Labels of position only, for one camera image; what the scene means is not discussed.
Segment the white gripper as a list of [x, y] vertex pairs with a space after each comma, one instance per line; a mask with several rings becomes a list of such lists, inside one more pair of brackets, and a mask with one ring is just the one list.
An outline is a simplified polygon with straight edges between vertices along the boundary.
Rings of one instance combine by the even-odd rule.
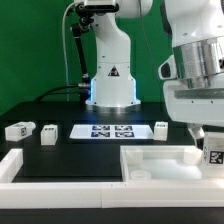
[[163, 91], [170, 118], [192, 123], [187, 128], [198, 149], [204, 145], [202, 125], [224, 127], [224, 79], [212, 79], [211, 87], [205, 89], [188, 89], [179, 80], [168, 80]]

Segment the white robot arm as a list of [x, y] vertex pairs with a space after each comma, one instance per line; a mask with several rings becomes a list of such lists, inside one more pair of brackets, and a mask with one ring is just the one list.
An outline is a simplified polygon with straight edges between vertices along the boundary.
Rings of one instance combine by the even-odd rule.
[[[142, 17], [153, 0], [81, 0], [82, 31], [93, 29], [97, 72], [90, 84], [90, 110], [122, 111], [140, 105], [130, 74], [130, 38], [115, 19]], [[224, 127], [224, 0], [163, 0], [164, 31], [172, 54], [159, 67], [169, 117], [204, 137], [204, 125]]]

